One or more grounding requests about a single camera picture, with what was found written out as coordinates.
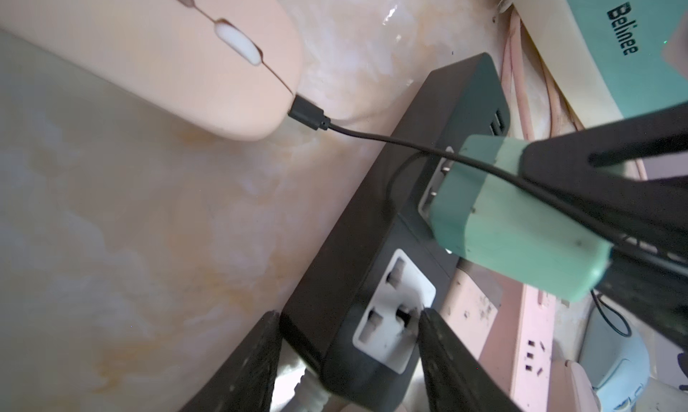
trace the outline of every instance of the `marble pattern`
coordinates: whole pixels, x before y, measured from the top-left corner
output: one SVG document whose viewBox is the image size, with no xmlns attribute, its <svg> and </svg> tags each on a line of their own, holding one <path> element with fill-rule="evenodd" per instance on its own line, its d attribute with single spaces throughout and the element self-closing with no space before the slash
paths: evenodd
<svg viewBox="0 0 688 412">
<path fill-rule="evenodd" d="M 498 0 L 279 1 L 299 91 L 339 124 L 390 133 L 430 70 L 501 63 Z M 222 140 L 0 33 L 0 409 L 179 408 L 283 306 L 379 149 L 288 119 Z"/>
</svg>

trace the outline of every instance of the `white cable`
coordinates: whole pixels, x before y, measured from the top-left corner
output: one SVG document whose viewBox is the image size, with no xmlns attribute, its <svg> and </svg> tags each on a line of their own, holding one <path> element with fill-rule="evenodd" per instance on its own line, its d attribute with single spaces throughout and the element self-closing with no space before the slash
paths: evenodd
<svg viewBox="0 0 688 412">
<path fill-rule="evenodd" d="M 306 369 L 301 382 L 294 388 L 294 398 L 282 409 L 282 412 L 321 412 L 330 399 L 318 377 Z"/>
</svg>

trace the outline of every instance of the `pink object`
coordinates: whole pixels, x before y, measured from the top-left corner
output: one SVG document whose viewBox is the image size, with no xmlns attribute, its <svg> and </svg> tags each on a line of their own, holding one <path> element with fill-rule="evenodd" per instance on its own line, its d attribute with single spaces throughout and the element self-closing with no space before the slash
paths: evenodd
<svg viewBox="0 0 688 412">
<path fill-rule="evenodd" d="M 257 65 L 219 37 L 217 22 L 257 47 Z M 276 0 L 0 0 L 0 27 L 238 140 L 277 128 L 303 66 L 297 29 Z"/>
<path fill-rule="evenodd" d="M 645 163 L 642 162 L 642 159 L 638 158 L 635 160 L 636 163 L 636 168 L 638 168 L 638 176 L 640 176 L 641 181 L 647 181 L 648 180 L 648 171 L 645 169 Z"/>
<path fill-rule="evenodd" d="M 554 296 L 500 274 L 502 306 L 479 362 L 524 412 L 546 412 Z"/>
<path fill-rule="evenodd" d="M 511 12 L 509 40 L 511 45 L 511 69 L 514 75 L 514 88 L 516 89 L 516 102 L 518 103 L 518 113 L 521 119 L 521 128 L 523 129 L 523 139 L 533 141 L 535 140 L 535 132 L 532 129 L 532 120 L 530 118 L 530 106 L 526 91 L 526 73 L 523 65 L 523 48 L 521 47 L 521 17 L 515 9 Z"/>
<path fill-rule="evenodd" d="M 506 43 L 504 44 L 504 56 L 502 58 L 502 91 L 506 98 L 506 103 L 511 101 L 511 33 L 506 35 Z"/>
<path fill-rule="evenodd" d="M 559 98 L 559 90 L 552 73 L 547 68 L 544 61 L 542 72 L 545 74 L 545 84 L 547 85 L 547 96 L 550 99 L 550 137 L 556 137 L 562 133 L 562 99 Z"/>
<path fill-rule="evenodd" d="M 599 412 L 599 399 L 583 367 L 575 361 L 555 361 L 550 376 L 548 412 Z"/>
</svg>

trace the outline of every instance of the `socket hole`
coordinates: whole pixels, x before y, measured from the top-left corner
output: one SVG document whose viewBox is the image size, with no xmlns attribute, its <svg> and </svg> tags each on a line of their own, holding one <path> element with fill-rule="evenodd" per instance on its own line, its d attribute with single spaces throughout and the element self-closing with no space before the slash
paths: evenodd
<svg viewBox="0 0 688 412">
<path fill-rule="evenodd" d="M 411 313 L 408 311 L 406 306 L 399 306 L 396 310 L 396 317 L 398 320 L 403 322 L 404 328 L 408 327 L 408 323 L 411 321 Z"/>
<path fill-rule="evenodd" d="M 368 343 L 368 341 L 373 337 L 375 330 L 377 330 L 382 323 L 382 315 L 375 312 L 375 309 L 371 309 L 370 312 L 368 312 L 368 321 L 366 321 L 366 324 L 363 326 L 363 330 L 360 331 L 358 339 L 363 343 Z"/>
<path fill-rule="evenodd" d="M 399 288 L 399 285 L 401 285 L 404 267 L 406 267 L 406 261 L 402 260 L 401 258 L 397 258 L 396 261 L 394 261 L 394 267 L 391 268 L 390 274 L 387 275 L 387 283 L 389 283 L 394 289 Z"/>
</svg>

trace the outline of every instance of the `usb port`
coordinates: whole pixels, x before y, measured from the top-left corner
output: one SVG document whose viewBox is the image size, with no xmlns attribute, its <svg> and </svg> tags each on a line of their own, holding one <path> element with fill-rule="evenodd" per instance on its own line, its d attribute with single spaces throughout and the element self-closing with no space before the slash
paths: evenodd
<svg viewBox="0 0 688 412">
<path fill-rule="evenodd" d="M 495 136 L 501 136 L 504 135 L 504 130 L 506 127 L 504 126 L 504 123 L 502 122 L 502 114 L 497 110 L 494 113 L 494 118 L 492 119 L 492 122 L 490 123 L 490 128 L 492 129 L 492 134 Z"/>
</svg>

